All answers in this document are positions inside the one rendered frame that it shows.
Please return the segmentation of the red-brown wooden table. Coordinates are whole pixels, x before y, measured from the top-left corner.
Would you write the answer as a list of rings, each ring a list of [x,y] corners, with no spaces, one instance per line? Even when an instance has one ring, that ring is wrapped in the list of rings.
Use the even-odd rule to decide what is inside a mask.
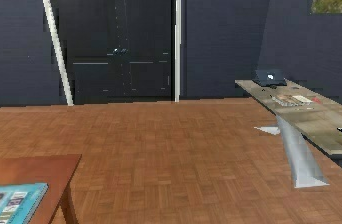
[[[47,183],[47,193],[29,224],[52,224],[58,208],[66,224],[80,224],[70,183],[81,157],[81,154],[69,154],[0,159],[0,185]]]

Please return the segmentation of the dark laptop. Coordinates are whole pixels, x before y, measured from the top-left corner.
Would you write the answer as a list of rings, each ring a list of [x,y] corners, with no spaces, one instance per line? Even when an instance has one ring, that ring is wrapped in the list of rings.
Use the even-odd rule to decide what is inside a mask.
[[[279,69],[260,69],[255,71],[256,76],[253,81],[262,86],[286,86],[283,73]]]

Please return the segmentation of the light blue book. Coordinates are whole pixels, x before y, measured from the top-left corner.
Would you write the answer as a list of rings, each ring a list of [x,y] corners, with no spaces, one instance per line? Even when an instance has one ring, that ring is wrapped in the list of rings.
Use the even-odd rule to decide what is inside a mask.
[[[0,224],[28,224],[48,188],[47,183],[0,186]]]

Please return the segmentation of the white open book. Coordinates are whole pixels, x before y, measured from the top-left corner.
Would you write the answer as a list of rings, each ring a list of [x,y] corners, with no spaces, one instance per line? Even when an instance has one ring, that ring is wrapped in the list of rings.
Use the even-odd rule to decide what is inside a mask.
[[[301,95],[276,95],[272,99],[281,106],[310,105],[312,101]]]

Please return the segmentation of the window with green view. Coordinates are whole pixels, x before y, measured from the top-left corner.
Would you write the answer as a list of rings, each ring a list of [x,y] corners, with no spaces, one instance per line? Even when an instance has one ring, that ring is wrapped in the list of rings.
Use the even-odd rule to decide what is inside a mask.
[[[315,14],[342,14],[342,0],[312,0],[310,9]]]

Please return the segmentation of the glass table with grey legs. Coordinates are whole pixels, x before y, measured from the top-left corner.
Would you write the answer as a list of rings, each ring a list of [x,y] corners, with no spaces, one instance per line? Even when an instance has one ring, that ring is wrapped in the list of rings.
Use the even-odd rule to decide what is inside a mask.
[[[282,136],[296,188],[325,186],[326,176],[307,144],[312,143],[342,168],[342,105],[292,81],[274,89],[261,87],[251,80],[236,82],[257,102],[276,116],[273,131]],[[272,97],[301,95],[312,101],[310,105],[281,106]]]

